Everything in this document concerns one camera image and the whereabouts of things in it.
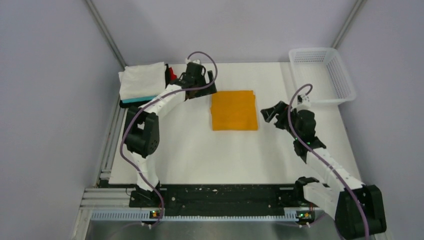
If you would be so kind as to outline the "yellow t-shirt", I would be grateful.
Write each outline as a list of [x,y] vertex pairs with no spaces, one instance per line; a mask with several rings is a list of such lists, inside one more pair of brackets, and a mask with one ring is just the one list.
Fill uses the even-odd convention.
[[219,91],[211,96],[213,131],[257,131],[256,96],[252,90]]

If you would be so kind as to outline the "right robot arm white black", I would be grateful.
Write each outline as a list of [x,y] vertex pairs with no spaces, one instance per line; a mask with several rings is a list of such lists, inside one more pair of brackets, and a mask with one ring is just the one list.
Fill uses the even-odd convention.
[[345,240],[365,238],[387,230],[384,202],[376,185],[366,185],[347,172],[316,135],[315,114],[280,101],[260,111],[265,122],[286,130],[294,139],[298,157],[322,180],[300,177],[295,182],[293,200],[299,206],[313,203],[330,216]]

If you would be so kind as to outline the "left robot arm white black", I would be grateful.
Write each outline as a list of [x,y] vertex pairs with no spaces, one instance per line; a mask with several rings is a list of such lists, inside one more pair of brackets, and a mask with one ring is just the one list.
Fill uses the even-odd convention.
[[206,70],[200,63],[189,62],[185,71],[171,79],[158,96],[127,110],[119,153],[136,172],[136,187],[130,195],[131,207],[140,201],[149,207],[164,205],[155,163],[149,158],[160,144],[160,119],[187,100],[215,94],[217,76],[216,69]]

